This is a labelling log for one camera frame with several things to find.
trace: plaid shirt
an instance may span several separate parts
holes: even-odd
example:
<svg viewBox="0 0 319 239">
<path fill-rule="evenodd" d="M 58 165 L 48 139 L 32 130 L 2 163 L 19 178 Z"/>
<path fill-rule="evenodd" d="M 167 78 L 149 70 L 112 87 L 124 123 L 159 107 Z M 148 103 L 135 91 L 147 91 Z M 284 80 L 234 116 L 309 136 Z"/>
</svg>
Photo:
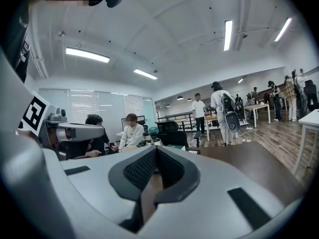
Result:
<svg viewBox="0 0 319 239">
<path fill-rule="evenodd" d="M 286 96 L 288 102 L 291 102 L 293 100 L 293 98 L 296 98 L 294 82 L 292 79 L 286 80 L 285 96 Z"/>
</svg>

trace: window blind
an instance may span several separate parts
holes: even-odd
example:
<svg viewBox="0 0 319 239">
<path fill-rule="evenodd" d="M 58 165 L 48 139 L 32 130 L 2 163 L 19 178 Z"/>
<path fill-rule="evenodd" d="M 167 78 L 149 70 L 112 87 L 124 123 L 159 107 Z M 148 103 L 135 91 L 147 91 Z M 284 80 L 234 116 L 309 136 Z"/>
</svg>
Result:
<svg viewBox="0 0 319 239">
<path fill-rule="evenodd" d="M 68 121 L 71 123 L 85 123 L 88 114 L 99 114 L 98 92 L 68 91 Z"/>
</svg>

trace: hand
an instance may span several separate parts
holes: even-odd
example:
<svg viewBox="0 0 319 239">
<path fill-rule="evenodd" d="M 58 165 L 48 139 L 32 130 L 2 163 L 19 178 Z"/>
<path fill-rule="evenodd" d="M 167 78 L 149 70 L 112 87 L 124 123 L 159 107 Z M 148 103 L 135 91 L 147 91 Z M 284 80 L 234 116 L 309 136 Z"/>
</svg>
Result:
<svg viewBox="0 0 319 239">
<path fill-rule="evenodd" d="M 86 157 L 97 157 L 99 154 L 101 154 L 100 151 L 98 151 L 98 150 L 91 150 L 91 151 L 89 151 L 89 152 L 86 152 L 86 153 L 85 153 L 85 156 L 86 156 Z"/>
<path fill-rule="evenodd" d="M 113 146 L 111 147 L 111 149 L 112 149 L 113 151 L 118 151 L 119 147 L 118 147 L 117 145 L 113 145 Z"/>
</svg>

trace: black mesh panel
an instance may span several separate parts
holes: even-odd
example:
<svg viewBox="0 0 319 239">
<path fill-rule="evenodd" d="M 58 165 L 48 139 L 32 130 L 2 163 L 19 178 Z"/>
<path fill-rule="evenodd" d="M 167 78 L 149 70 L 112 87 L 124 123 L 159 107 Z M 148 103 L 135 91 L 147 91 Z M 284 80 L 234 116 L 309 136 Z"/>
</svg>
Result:
<svg viewBox="0 0 319 239">
<path fill-rule="evenodd" d="M 156 168 L 156 151 L 157 150 L 154 149 L 124 169 L 125 178 L 141 191 L 143 191 L 148 184 Z"/>
<path fill-rule="evenodd" d="M 163 188 L 168 188 L 178 182 L 184 175 L 184 166 L 159 150 L 157 167 L 162 177 Z"/>
</svg>

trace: ceiling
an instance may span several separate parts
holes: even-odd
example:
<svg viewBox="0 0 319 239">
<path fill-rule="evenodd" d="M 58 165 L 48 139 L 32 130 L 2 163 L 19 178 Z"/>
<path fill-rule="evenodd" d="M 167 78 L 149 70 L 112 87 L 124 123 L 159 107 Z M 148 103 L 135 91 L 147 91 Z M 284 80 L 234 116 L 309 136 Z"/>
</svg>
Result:
<svg viewBox="0 0 319 239">
<path fill-rule="evenodd" d="M 30 15 L 33 71 L 40 72 L 36 78 L 65 75 L 158 91 L 198 80 L 229 61 L 273 54 L 278 30 L 294 15 L 285 0 L 123 0 L 115 8 L 105 2 L 94 7 L 42 2 Z M 231 48 L 224 52 L 224 22 L 230 19 Z M 66 47 L 110 61 L 69 56 Z M 136 68 L 158 79 L 133 73 Z"/>
</svg>

